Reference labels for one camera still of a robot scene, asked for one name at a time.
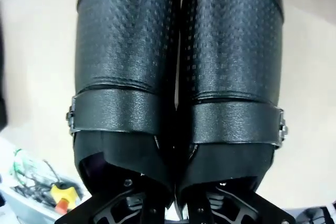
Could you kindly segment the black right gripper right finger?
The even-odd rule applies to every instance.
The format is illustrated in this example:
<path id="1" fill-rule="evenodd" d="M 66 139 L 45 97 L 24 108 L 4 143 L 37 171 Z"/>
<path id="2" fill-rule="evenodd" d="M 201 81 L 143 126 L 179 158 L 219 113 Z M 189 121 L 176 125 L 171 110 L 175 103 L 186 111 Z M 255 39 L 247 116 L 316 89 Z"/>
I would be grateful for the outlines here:
<path id="1" fill-rule="evenodd" d="M 193 185 L 181 193 L 189 223 L 294 223 L 294 217 L 236 182 Z"/>

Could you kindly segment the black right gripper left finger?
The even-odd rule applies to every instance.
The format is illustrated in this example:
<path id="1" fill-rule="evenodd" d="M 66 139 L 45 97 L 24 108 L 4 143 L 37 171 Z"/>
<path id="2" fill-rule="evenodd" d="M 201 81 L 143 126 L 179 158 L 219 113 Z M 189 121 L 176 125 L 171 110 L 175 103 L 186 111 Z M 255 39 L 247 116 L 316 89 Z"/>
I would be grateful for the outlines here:
<path id="1" fill-rule="evenodd" d="M 126 179 L 97 194 L 55 223 L 165 223 L 168 193 L 148 178 Z"/>

